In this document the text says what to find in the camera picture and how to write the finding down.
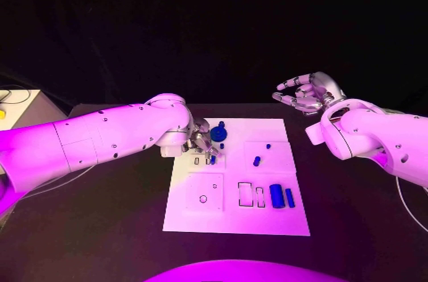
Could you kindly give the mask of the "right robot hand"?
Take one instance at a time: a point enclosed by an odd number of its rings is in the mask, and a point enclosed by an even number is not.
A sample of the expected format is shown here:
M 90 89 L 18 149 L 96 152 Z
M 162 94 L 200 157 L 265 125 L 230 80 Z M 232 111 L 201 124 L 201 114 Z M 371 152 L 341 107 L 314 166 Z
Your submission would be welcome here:
M 347 99 L 332 78 L 322 72 L 299 75 L 276 86 L 272 99 L 305 115 L 325 111 Z

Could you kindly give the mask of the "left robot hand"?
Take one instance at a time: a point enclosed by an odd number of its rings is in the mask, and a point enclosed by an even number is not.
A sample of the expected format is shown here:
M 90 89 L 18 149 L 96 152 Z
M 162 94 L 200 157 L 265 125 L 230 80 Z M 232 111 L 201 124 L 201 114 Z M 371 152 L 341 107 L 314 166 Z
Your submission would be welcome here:
M 198 153 L 206 153 L 210 157 L 220 157 L 220 151 L 214 148 L 210 139 L 209 122 L 200 117 L 194 117 L 187 126 L 185 141 L 181 145 L 181 151 L 187 152 L 196 149 Z

